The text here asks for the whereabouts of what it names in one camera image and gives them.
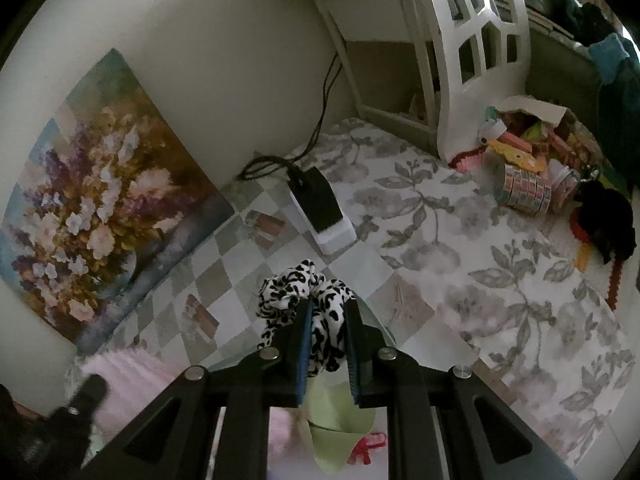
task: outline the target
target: silver screw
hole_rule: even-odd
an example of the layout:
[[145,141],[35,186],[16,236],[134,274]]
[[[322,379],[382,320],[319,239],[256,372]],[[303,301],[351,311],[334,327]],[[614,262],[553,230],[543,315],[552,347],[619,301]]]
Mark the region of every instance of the silver screw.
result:
[[398,352],[389,346],[385,346],[378,350],[378,358],[383,361],[393,361],[396,357],[398,357]]
[[260,357],[265,361],[273,361],[280,357],[280,351],[275,346],[266,346],[260,350]]
[[204,368],[202,366],[191,366],[184,372],[184,377],[188,381],[199,381],[204,377]]
[[453,367],[453,374],[459,379],[468,379],[471,377],[471,366],[455,365]]

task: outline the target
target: canvas painting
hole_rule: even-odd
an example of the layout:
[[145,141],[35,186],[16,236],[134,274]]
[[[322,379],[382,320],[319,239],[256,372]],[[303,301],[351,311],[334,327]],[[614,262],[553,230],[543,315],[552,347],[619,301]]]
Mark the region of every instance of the canvas painting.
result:
[[31,150],[4,214],[0,272],[91,353],[232,213],[111,50]]

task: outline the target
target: red bow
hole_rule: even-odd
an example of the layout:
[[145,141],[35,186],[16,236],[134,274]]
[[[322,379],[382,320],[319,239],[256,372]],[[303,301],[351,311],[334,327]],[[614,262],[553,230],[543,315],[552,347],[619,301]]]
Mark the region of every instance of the red bow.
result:
[[351,465],[356,463],[356,460],[359,456],[362,456],[362,463],[364,465],[369,465],[371,463],[371,457],[369,456],[370,449],[377,449],[379,447],[386,446],[386,434],[377,432],[377,433],[369,433],[366,436],[363,436],[356,447],[351,451],[351,456],[347,460],[347,462]]

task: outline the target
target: black plush toy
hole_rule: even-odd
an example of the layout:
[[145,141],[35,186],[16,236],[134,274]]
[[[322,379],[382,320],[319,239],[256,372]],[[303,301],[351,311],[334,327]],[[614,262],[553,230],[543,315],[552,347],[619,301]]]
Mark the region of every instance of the black plush toy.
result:
[[597,180],[582,184],[575,199],[582,202],[578,224],[591,237],[604,263],[611,260],[611,251],[617,260],[628,259],[636,248],[634,212],[628,200]]

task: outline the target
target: light green cloth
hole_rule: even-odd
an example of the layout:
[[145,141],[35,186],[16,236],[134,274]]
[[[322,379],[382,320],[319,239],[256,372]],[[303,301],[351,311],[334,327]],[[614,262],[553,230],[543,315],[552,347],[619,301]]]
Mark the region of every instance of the light green cloth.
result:
[[349,383],[328,388],[324,373],[307,381],[305,416],[298,422],[298,431],[320,469],[334,475],[347,463],[358,441],[371,432],[376,410],[356,406]]

